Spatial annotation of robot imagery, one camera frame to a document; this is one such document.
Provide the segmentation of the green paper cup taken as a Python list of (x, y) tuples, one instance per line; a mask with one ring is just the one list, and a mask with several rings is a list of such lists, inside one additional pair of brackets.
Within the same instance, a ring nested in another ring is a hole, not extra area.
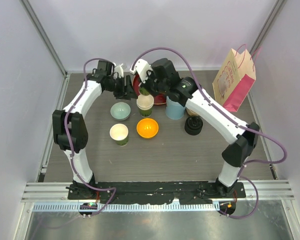
[(154, 105), (154, 97), (152, 95), (140, 94), (136, 100), (136, 104), (141, 110), (151, 109)]

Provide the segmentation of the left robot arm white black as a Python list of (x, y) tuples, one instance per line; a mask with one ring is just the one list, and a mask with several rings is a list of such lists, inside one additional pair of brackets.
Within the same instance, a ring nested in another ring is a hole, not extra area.
[(131, 78), (124, 74), (123, 64), (97, 58), (97, 67), (84, 73), (82, 86), (73, 100), (62, 110), (52, 114), (53, 141), (69, 160), (73, 173), (68, 196), (72, 199), (92, 199), (97, 185), (86, 154), (89, 139), (85, 116), (94, 101), (104, 92), (112, 92), (116, 99), (137, 98)]

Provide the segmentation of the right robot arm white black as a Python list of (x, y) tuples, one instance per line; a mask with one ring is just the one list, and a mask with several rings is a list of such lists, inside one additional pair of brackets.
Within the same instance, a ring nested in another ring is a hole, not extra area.
[(214, 127), (228, 142), (222, 152), (224, 164), (215, 181), (216, 194), (226, 198), (234, 192), (235, 183), (243, 163), (255, 149), (259, 131), (256, 123), (248, 124), (237, 119), (218, 104), (193, 77), (180, 77), (171, 60), (162, 58), (149, 64), (137, 60), (133, 71), (141, 81), (141, 87), (151, 95), (163, 94), (170, 100), (195, 112)]

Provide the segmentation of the stack of green paper cups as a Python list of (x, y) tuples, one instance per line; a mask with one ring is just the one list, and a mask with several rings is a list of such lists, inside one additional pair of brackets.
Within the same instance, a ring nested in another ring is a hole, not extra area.
[(148, 118), (152, 114), (153, 107), (152, 106), (150, 106), (150, 107), (141, 107), (141, 106), (138, 105), (138, 110), (139, 110), (140, 115), (143, 118)]

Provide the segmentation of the black plastic coffee lid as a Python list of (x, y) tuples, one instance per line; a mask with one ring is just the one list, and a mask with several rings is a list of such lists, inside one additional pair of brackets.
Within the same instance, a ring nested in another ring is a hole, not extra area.
[(203, 121), (200, 116), (190, 116), (186, 119), (184, 124), (184, 130), (191, 136), (200, 134), (203, 128)]

